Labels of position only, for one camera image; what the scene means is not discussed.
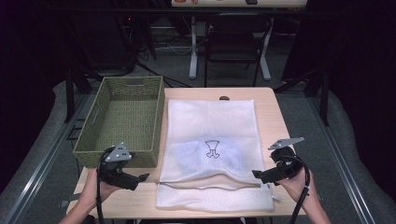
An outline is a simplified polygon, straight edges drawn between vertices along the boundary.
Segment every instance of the white cloth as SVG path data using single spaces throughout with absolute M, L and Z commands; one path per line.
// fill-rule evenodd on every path
M 169 101 L 158 208 L 273 209 L 252 170 L 265 170 L 254 101 Z

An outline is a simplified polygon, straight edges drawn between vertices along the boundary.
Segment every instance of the forearm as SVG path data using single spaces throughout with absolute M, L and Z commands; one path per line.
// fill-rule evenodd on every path
M 313 195 L 306 196 L 304 203 L 303 203 L 303 209 L 308 216 L 309 220 L 313 224 L 327 224 L 331 223 L 329 218 L 327 217 L 326 212 L 323 210 L 322 206 L 320 205 L 320 202 L 318 198 L 313 197 Z
M 60 224 L 80 224 L 94 207 L 94 205 L 77 202 Z

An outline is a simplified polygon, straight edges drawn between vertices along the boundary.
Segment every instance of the table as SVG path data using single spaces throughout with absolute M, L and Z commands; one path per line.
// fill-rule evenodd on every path
M 208 213 L 189 210 L 159 210 L 155 207 L 157 183 L 160 179 L 160 171 L 163 163 L 163 149 L 167 133 L 167 104 L 169 99 L 189 100 L 218 100 L 220 96 L 228 96 L 230 100 L 254 100 L 258 123 L 263 159 L 267 169 L 275 167 L 269 157 L 267 149 L 277 139 L 289 138 L 289 133 L 283 120 L 275 94 L 270 88 L 174 88 L 165 89 L 165 105 L 163 111 L 163 126 L 161 132 L 160 154 L 156 168 L 124 168 L 125 173 L 142 175 L 150 173 L 146 182 L 140 183 L 135 191 L 121 189 L 113 193 L 104 203 L 103 212 L 105 218 L 211 218 L 211 217 L 274 217 L 290 216 L 295 202 L 282 187 L 271 184 L 273 192 L 280 197 L 281 201 L 275 201 L 274 211 L 251 211 L 233 213 Z M 75 193 L 81 193 L 89 170 L 84 168 L 77 183 Z M 67 212 L 76 204 L 69 204 Z M 96 216 L 96 209 L 91 211 Z
M 258 0 L 257 5 L 248 5 L 245 0 L 198 0 L 198 4 L 193 4 L 191 0 L 184 3 L 178 3 L 172 0 L 172 7 L 305 7 L 307 0 Z M 196 33 L 195 33 L 195 17 L 191 17 L 191 63 L 190 63 L 190 79 L 196 79 L 198 55 L 196 52 Z M 270 71 L 267 61 L 265 60 L 265 52 L 267 51 L 268 42 L 271 36 L 272 28 L 265 37 L 264 48 L 262 50 L 262 58 L 260 66 L 262 68 L 262 76 L 264 80 L 271 80 Z

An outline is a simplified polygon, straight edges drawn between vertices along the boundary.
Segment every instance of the white laundry bag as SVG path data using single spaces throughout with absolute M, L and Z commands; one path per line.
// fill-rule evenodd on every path
M 156 206 L 214 212 L 271 210 L 254 101 L 170 100 Z

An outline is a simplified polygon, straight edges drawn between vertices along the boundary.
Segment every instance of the basket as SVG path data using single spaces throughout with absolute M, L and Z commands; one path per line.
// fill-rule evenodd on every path
M 134 153 L 125 167 L 156 167 L 163 105 L 162 77 L 105 77 L 73 154 L 92 168 L 105 149 L 123 142 Z

